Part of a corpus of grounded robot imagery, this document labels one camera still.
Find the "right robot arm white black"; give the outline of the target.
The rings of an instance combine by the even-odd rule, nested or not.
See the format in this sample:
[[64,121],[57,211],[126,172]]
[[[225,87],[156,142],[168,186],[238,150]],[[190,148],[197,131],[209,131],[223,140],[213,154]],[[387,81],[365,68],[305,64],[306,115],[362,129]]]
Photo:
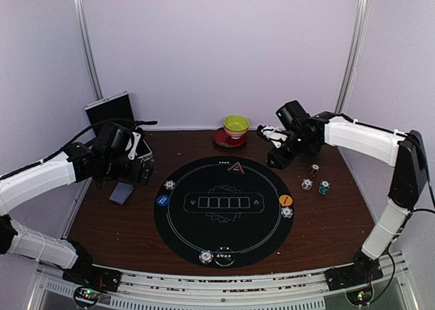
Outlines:
[[257,134],[273,147],[267,164],[284,169],[299,156],[319,154],[325,145],[338,148],[343,156],[357,154],[386,177],[376,174],[376,188],[385,184],[385,200],[371,207],[375,225],[355,253],[348,276],[364,283],[379,267],[379,258],[403,233],[424,190],[431,190],[428,161],[419,131],[389,130],[360,122],[343,113],[324,111],[310,115],[298,101],[276,111],[281,127],[259,126]]

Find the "white blue chip stack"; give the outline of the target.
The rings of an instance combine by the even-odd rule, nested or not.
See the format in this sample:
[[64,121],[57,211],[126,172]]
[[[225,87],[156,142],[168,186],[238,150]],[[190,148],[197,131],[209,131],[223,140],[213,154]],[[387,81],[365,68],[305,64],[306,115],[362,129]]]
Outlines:
[[301,188],[303,190],[309,191],[313,187],[313,180],[309,178],[304,178],[301,182]]

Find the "green chip stack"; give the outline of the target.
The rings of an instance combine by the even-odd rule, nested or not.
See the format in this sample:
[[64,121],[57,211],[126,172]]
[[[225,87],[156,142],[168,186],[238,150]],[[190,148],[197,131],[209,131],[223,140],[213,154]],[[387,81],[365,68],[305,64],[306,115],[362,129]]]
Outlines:
[[331,183],[328,180],[324,179],[320,181],[318,191],[321,195],[327,195],[330,192],[330,189]]

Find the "red black triangle dealer marker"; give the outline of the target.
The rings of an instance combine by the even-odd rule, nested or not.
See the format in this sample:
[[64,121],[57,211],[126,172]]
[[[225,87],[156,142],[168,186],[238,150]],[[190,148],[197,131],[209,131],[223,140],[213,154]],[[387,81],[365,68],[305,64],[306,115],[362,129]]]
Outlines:
[[243,166],[240,162],[236,162],[235,164],[233,164],[230,168],[227,169],[227,172],[241,175],[245,174]]

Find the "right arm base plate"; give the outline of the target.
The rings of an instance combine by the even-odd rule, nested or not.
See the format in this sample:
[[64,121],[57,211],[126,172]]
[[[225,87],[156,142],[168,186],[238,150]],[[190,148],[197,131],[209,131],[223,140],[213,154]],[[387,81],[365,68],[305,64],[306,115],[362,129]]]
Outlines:
[[329,291],[352,288],[383,278],[381,269],[375,268],[369,273],[356,273],[354,264],[329,268],[324,275]]

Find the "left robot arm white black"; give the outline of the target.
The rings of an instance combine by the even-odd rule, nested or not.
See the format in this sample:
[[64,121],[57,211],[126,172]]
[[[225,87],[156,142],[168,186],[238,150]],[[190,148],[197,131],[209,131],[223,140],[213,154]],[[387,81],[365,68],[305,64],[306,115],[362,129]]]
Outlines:
[[71,185],[121,180],[146,185],[153,156],[145,141],[142,120],[111,119],[99,123],[93,141],[70,141],[29,165],[1,176],[1,253],[15,254],[54,265],[71,280],[97,287],[101,279],[91,255],[78,243],[62,238],[44,224],[66,224],[75,208]]

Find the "blue round blind button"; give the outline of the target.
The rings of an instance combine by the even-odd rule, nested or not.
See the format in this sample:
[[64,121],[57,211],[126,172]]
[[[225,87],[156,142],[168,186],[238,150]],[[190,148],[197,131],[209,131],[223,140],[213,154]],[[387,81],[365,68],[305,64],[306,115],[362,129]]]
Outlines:
[[171,198],[167,195],[160,195],[156,199],[156,204],[159,207],[166,207],[171,202]]

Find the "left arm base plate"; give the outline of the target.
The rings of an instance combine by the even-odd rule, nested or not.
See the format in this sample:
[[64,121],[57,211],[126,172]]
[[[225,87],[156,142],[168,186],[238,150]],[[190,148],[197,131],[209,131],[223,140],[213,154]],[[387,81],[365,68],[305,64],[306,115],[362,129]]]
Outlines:
[[98,292],[117,292],[121,281],[121,272],[92,265],[86,270],[78,268],[62,269],[62,278]]

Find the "orange round blind button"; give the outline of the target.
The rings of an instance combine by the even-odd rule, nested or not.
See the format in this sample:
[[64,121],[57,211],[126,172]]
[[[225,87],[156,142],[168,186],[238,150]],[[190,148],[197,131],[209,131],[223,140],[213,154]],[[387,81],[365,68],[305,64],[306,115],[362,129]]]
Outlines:
[[293,204],[293,198],[288,194],[279,197],[279,203],[282,207],[290,207]]

